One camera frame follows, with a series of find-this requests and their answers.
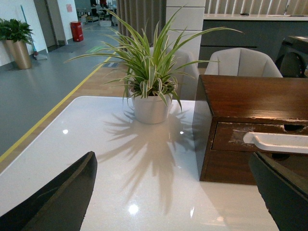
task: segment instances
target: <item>gold planter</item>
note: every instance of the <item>gold planter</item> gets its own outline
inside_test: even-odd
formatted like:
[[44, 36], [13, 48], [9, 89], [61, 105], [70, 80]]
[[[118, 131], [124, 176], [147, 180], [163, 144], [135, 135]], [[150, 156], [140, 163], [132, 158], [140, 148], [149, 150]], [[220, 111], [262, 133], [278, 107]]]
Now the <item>gold planter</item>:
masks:
[[13, 55], [17, 66], [20, 69], [31, 68], [31, 59], [27, 50], [27, 46], [24, 42], [13, 42], [12, 40], [6, 40], [6, 44], [9, 47], [9, 50]]

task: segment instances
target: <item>white table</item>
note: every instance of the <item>white table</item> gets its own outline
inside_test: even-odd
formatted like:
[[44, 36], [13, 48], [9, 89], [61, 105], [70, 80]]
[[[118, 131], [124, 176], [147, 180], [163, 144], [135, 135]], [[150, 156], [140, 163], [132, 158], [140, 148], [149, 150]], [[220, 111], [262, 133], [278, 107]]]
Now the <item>white table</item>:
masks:
[[0, 175], [0, 215], [88, 151], [98, 160], [83, 231], [274, 231], [256, 186], [199, 182], [194, 102], [168, 121], [134, 119], [122, 98], [75, 99]]

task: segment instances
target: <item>white wall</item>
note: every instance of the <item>white wall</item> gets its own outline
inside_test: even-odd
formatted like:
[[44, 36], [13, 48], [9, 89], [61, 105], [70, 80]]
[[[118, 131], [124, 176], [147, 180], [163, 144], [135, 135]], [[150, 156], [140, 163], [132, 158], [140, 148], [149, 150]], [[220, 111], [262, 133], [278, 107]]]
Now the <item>white wall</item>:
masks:
[[[67, 12], [66, 5], [70, 4], [72, 6], [72, 12]], [[63, 30], [65, 34], [65, 44], [71, 38], [73, 38], [70, 22], [78, 21], [76, 14], [76, 6], [74, 0], [58, 0], [59, 11], [61, 16], [61, 21], [63, 25]]]
[[[33, 30], [32, 38], [34, 45], [38, 51], [46, 48], [45, 39], [42, 29], [39, 24], [38, 14], [35, 9], [33, 0], [1, 0], [0, 2], [0, 18], [10, 20], [12, 18], [24, 22], [23, 12], [20, 5], [23, 6], [26, 19], [30, 28]], [[29, 53], [32, 52], [32, 47], [27, 45]], [[4, 41], [0, 41], [0, 66], [8, 64], [13, 61], [13, 57], [9, 54]]]
[[[172, 14], [184, 6], [177, 14], [176, 19], [171, 26], [176, 31], [170, 31], [170, 41], [177, 39], [178, 34], [184, 29], [185, 34], [196, 34], [202, 31], [203, 16], [205, 10], [205, 0], [167, 0], [166, 20], [169, 20]], [[193, 53], [194, 59], [199, 59], [201, 36], [196, 37], [183, 46]]]

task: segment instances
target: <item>gray armchair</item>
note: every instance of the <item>gray armchair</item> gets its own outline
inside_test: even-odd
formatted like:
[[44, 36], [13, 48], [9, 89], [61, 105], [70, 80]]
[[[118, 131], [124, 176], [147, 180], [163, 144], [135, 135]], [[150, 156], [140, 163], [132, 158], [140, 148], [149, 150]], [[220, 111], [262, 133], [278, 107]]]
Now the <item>gray armchair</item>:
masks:
[[274, 61], [259, 51], [232, 48], [213, 53], [210, 60], [206, 75], [282, 77]]

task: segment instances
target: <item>drawer handle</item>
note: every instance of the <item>drawer handle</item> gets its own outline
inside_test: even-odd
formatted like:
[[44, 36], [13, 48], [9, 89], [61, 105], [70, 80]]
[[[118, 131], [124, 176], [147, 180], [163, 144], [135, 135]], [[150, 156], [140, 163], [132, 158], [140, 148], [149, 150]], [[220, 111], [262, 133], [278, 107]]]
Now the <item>drawer handle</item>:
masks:
[[308, 136], [248, 132], [243, 141], [266, 151], [308, 154]]

